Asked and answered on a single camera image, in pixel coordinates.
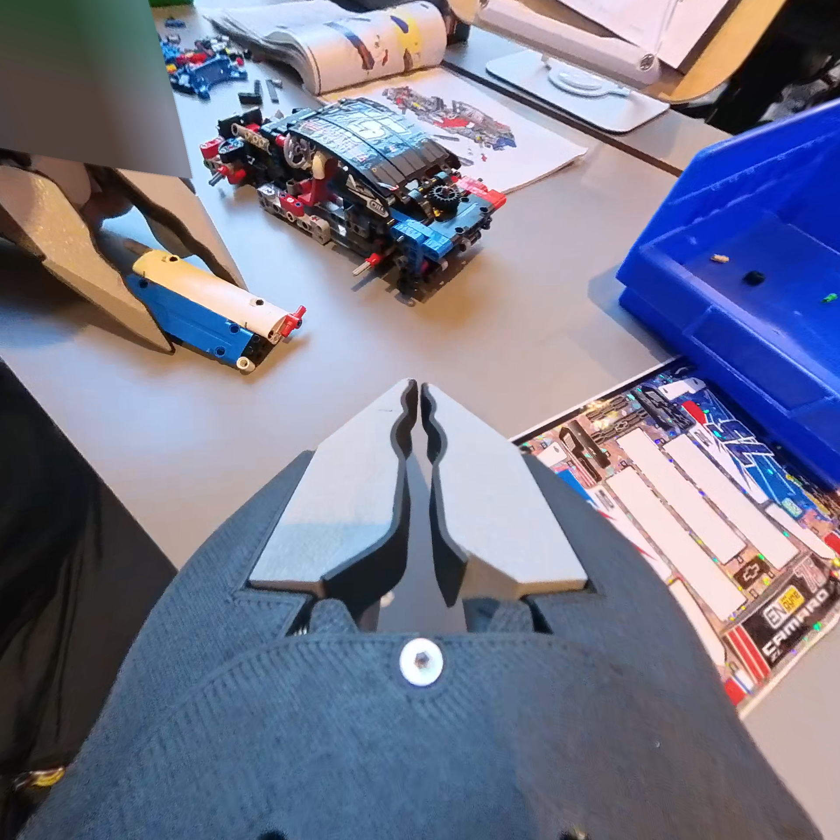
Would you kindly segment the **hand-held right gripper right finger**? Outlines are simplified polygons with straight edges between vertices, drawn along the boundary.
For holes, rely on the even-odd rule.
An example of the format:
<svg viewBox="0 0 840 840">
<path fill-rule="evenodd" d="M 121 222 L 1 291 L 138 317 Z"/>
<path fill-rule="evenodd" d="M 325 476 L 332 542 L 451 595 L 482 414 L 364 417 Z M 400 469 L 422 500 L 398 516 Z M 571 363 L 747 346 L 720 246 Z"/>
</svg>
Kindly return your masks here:
<svg viewBox="0 0 840 840">
<path fill-rule="evenodd" d="M 435 385 L 422 385 L 420 401 L 446 605 L 582 591 L 588 575 L 520 449 Z"/>
</svg>

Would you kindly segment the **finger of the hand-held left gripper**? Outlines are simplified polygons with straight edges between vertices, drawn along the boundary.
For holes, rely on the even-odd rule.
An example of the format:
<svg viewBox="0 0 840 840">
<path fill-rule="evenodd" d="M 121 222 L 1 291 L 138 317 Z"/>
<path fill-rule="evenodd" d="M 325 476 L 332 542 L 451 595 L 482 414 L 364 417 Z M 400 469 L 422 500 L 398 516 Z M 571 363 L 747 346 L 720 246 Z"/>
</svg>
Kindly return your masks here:
<svg viewBox="0 0 840 840">
<path fill-rule="evenodd" d="M 47 175 L 2 164 L 2 235 L 134 336 L 172 354 L 172 343 L 103 257 L 88 222 Z"/>
<path fill-rule="evenodd" d="M 217 277 L 246 289 L 244 278 L 189 180 L 119 171 L 119 189 L 140 211 L 165 250 L 180 257 L 195 256 Z"/>
</svg>

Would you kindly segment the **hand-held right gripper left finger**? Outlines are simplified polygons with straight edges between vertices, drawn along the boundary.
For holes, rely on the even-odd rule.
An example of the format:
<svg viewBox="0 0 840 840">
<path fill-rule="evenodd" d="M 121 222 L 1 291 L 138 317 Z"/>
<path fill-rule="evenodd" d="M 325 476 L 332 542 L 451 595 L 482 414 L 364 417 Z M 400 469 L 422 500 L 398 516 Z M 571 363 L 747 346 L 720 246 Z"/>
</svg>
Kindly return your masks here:
<svg viewBox="0 0 840 840">
<path fill-rule="evenodd" d="M 248 577 L 250 587 L 377 609 L 407 563 L 418 386 L 403 379 L 314 450 Z"/>
</svg>

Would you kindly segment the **white blue brick door panel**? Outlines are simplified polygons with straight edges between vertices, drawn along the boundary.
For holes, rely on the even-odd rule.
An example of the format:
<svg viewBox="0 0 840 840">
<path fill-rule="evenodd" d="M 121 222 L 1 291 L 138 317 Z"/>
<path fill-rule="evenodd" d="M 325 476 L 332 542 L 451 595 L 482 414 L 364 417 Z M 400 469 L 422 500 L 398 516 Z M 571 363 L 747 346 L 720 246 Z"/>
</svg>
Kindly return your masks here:
<svg viewBox="0 0 840 840">
<path fill-rule="evenodd" d="M 255 372 L 307 312 L 287 311 L 159 249 L 137 258 L 124 279 L 170 340 L 242 375 Z"/>
</svg>

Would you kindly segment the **grey desk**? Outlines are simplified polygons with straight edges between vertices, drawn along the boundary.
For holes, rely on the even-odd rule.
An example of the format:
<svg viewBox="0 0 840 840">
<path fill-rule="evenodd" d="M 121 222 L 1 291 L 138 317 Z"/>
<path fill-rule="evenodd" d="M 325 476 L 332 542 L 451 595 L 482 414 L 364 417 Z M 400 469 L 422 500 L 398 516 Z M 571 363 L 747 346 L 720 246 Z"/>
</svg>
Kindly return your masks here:
<svg viewBox="0 0 840 840">
<path fill-rule="evenodd" d="M 490 600 L 477 629 L 363 630 L 339 601 L 249 586 L 340 413 L 422 371 L 496 419 L 539 298 L 486 248 L 429 314 L 348 302 L 266 383 L 170 375 L 120 351 L 72 374 L 70 418 L 151 457 L 153 501 L 209 501 L 283 470 L 223 522 L 152 609 L 66 781 L 22 838 L 821 838 L 742 726 L 688 619 L 604 517 L 525 456 L 582 591 Z"/>
</svg>

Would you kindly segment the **pile of loose brick pieces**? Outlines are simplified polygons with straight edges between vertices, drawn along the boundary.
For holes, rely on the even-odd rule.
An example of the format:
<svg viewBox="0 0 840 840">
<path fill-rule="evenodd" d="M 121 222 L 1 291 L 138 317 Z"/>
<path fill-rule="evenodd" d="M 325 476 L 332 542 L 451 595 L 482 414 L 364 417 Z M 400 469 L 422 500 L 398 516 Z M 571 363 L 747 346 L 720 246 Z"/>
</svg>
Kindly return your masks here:
<svg viewBox="0 0 840 840">
<path fill-rule="evenodd" d="M 216 85 L 248 79 L 245 64 L 253 56 L 250 49 L 221 34 L 188 42 L 187 22 L 179 17 L 167 17 L 163 27 L 159 41 L 164 67 L 174 91 L 207 100 Z"/>
</svg>

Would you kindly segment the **toy brick race car model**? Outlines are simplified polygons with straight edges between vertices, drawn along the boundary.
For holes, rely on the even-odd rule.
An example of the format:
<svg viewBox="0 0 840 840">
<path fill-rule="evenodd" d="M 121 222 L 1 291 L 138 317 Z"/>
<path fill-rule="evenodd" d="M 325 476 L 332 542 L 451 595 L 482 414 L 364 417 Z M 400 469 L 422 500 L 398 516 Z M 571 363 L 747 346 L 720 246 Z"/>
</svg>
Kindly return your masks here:
<svg viewBox="0 0 840 840">
<path fill-rule="evenodd" d="M 461 173 L 459 157 L 385 105 L 340 99 L 268 118 L 217 122 L 200 144 L 211 184 L 252 186 L 268 214 L 362 258 L 401 296 L 425 293 L 471 249 L 507 201 Z"/>
</svg>

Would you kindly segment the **colourful sticker sheet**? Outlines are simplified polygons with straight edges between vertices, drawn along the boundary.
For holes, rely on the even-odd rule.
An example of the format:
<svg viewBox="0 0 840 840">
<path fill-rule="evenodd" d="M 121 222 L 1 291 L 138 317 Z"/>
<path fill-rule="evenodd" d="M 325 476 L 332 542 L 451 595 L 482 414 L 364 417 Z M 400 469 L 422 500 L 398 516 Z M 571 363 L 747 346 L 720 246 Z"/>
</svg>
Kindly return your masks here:
<svg viewBox="0 0 840 840">
<path fill-rule="evenodd" d="M 740 715 L 838 624 L 838 491 L 674 360 L 513 442 L 634 543 Z"/>
</svg>

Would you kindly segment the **person's black jacket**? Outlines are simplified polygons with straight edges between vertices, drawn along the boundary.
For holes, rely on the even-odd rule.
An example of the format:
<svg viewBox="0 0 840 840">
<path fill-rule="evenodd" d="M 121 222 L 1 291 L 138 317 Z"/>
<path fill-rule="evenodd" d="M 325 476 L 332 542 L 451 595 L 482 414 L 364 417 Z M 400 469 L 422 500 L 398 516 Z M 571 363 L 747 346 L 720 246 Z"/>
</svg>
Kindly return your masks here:
<svg viewBox="0 0 840 840">
<path fill-rule="evenodd" d="M 1 363 L 1 837 L 76 757 L 176 574 Z"/>
</svg>

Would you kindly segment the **open white instruction booklet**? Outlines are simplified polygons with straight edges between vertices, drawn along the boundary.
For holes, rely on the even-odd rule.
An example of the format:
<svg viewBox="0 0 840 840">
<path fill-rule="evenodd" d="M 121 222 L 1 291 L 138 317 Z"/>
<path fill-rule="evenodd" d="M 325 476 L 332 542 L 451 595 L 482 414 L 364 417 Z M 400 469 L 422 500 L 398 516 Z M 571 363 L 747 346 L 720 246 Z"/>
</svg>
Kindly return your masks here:
<svg viewBox="0 0 840 840">
<path fill-rule="evenodd" d="M 443 15 L 430 2 L 352 13 L 333 2 L 209 8 L 205 19 L 295 71 L 321 102 L 367 98 L 393 125 L 440 142 L 460 170 L 494 190 L 514 192 L 585 154 L 442 69 Z"/>
</svg>

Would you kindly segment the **blue plastic bin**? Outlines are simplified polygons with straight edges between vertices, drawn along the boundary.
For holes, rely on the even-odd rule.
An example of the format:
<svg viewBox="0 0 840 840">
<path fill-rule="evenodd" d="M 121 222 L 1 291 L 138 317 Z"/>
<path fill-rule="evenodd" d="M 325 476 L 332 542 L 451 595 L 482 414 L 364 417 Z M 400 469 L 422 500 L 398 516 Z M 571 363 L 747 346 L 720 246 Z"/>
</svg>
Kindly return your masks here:
<svg viewBox="0 0 840 840">
<path fill-rule="evenodd" d="M 838 488 L 838 101 L 699 152 L 616 278 L 624 309 Z"/>
</svg>

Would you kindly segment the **wooden board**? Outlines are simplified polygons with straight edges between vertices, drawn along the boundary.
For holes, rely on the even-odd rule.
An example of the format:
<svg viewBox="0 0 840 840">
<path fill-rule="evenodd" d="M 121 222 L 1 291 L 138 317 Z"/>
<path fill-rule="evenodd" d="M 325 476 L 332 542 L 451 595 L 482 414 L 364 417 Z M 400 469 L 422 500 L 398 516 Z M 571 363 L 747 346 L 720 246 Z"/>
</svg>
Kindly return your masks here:
<svg viewBox="0 0 840 840">
<path fill-rule="evenodd" d="M 727 2 L 679 69 L 663 69 L 644 94 L 668 104 L 697 100 L 716 90 L 741 68 L 785 1 Z"/>
</svg>

